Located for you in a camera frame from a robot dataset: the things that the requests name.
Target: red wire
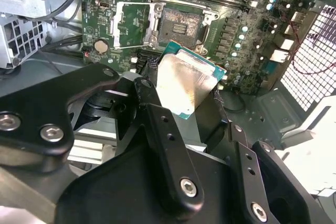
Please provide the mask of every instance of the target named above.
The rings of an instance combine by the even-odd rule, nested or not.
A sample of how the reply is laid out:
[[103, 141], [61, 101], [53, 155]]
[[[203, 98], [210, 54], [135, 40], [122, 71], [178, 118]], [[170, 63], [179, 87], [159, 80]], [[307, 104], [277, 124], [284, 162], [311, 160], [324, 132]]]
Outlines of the red wire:
[[292, 53], [292, 60], [291, 60], [291, 61], [292, 61], [292, 64], [293, 64], [293, 68], [295, 69], [295, 71], [299, 72], [300, 74], [304, 74], [304, 75], [308, 75], [308, 76], [310, 76], [310, 75], [312, 75], [312, 74], [324, 73], [324, 72], [326, 72], [327, 70], [329, 70], [329, 69], [331, 69], [331, 68], [333, 68], [333, 67], [336, 66], [336, 62], [334, 62], [334, 63], [331, 63], [331, 64], [330, 64], [328, 67], [326, 67], [325, 69], [323, 69], [323, 70], [319, 70], [319, 71], [317, 71], [317, 72], [302, 72], [302, 71], [300, 71], [299, 69], [297, 69], [297, 67], [295, 66], [295, 54], [298, 52], [298, 50], [299, 50], [299, 48], [300, 48], [302, 42], [301, 42], [300, 39], [299, 39], [299, 36], [298, 36], [297, 31], [294, 29], [294, 25], [293, 25], [292, 21], [289, 21], [289, 24], [290, 24], [290, 27], [292, 28], [292, 30], [293, 30], [293, 32], [294, 32], [294, 34], [295, 34], [295, 38], [296, 38], [296, 41], [297, 41], [297, 43], [298, 43], [298, 46], [296, 47], [296, 49], [295, 49], [294, 52]]

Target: perforated metal panel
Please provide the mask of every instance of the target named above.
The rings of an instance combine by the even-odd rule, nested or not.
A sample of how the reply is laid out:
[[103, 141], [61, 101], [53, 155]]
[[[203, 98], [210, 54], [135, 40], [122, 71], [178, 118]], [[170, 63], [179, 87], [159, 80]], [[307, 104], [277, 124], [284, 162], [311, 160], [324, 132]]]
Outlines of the perforated metal panel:
[[0, 68], [20, 65], [44, 46], [47, 29], [41, 22], [27, 22], [15, 16], [0, 18]]
[[[336, 9], [326, 5], [295, 55], [303, 73], [319, 72], [336, 62]], [[336, 67], [319, 74], [301, 74], [290, 64], [281, 82], [307, 111], [336, 88]]]

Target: circular opening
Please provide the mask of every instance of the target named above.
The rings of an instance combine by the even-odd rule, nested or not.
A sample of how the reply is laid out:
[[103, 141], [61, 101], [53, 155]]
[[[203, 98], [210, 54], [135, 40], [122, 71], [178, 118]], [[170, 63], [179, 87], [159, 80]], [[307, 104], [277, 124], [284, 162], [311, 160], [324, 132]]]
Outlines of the circular opening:
[[144, 86], [146, 86], [147, 88], [150, 88], [150, 87], [152, 86], [147, 80], [144, 80], [144, 79], [141, 80], [141, 83], [142, 83]]
[[123, 103], [118, 103], [114, 106], [114, 111], [121, 113], [126, 109], [126, 105]]
[[165, 122], [165, 123], [168, 122], [168, 118], [166, 118], [165, 116], [162, 116], [162, 117], [161, 117], [161, 120], [162, 120], [163, 122]]
[[174, 136], [172, 135], [172, 134], [167, 134], [167, 138], [168, 138], [168, 140], [170, 140], [170, 141], [174, 141], [175, 140], [175, 138], [174, 138]]
[[249, 171], [252, 175], [256, 175], [256, 173], [254, 172], [254, 170], [252, 170], [251, 168], [248, 168], [248, 171]]
[[107, 76], [112, 77], [114, 75], [113, 71], [111, 69], [105, 68], [103, 70], [103, 73], [106, 74]]

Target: black cable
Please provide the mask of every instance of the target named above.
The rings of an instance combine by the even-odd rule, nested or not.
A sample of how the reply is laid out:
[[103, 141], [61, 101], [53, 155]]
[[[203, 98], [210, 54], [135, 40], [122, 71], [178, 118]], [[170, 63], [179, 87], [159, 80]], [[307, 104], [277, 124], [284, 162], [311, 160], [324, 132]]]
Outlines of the black cable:
[[[60, 27], [68, 28], [72, 31], [75, 31], [75, 32], [79, 33], [79, 34], [81, 34], [83, 32], [82, 28], [80, 28], [78, 26], [68, 24], [66, 21], [58, 20], [58, 19], [53, 19], [53, 20], [55, 20], [57, 22], [57, 25], [60, 26]], [[53, 21], [52, 20], [46, 20], [45, 22], [51, 25]]]
[[245, 103], [244, 99], [240, 96], [240, 94], [237, 94], [237, 96], [238, 96], [238, 99], [241, 102], [241, 108], [237, 109], [237, 110], [233, 110], [233, 109], [229, 109], [229, 108], [227, 108], [227, 107], [225, 107], [223, 105], [224, 110], [226, 110], [226, 111], [228, 111], [230, 113], [240, 113], [240, 112], [245, 111], [245, 109], [246, 109], [246, 103]]
[[75, 44], [80, 44], [83, 41], [83, 37], [81, 35], [73, 36], [70, 38], [62, 39], [54, 43], [46, 44], [44, 47], [41, 48], [41, 51], [48, 51], [51, 49], [56, 49], [65, 46], [71, 46]]
[[78, 4], [77, 4], [77, 6], [76, 6], [76, 9], [75, 9], [75, 12], [74, 12], [74, 14], [66, 21], [66, 22], [71, 22], [71, 21], [73, 21], [73, 19], [76, 17], [76, 15], [77, 15], [77, 13], [78, 13], [78, 11], [79, 11], [79, 8], [82, 6], [82, 0], [78, 0]]
[[46, 16], [38, 17], [38, 18], [27, 18], [27, 20], [38, 22], [38, 21], [46, 21], [46, 20], [52, 19], [56, 17], [58, 14], [64, 12], [65, 9], [68, 8], [73, 1], [74, 0], [65, 0], [65, 2], [61, 4], [61, 6], [59, 6], [56, 10], [52, 11], [50, 14]]
[[40, 51], [39, 50], [39, 52], [40, 52], [40, 54], [50, 63], [50, 65], [52, 65], [54, 68], [55, 68], [55, 70], [59, 73], [59, 74], [63, 74], [62, 73], [62, 71], [61, 70], [59, 70], [59, 68], [58, 67], [56, 67], [56, 65], [44, 54], [44, 52], [42, 52], [42, 51]]

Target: motherboard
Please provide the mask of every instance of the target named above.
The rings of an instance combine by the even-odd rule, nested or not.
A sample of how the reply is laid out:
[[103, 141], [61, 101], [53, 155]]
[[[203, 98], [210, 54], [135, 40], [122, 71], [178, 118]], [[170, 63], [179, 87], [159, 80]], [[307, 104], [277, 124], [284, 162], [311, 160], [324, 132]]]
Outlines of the motherboard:
[[255, 94], [295, 42], [288, 20], [304, 16], [301, 0], [83, 0], [83, 53], [139, 72], [173, 40], [225, 68], [224, 89]]

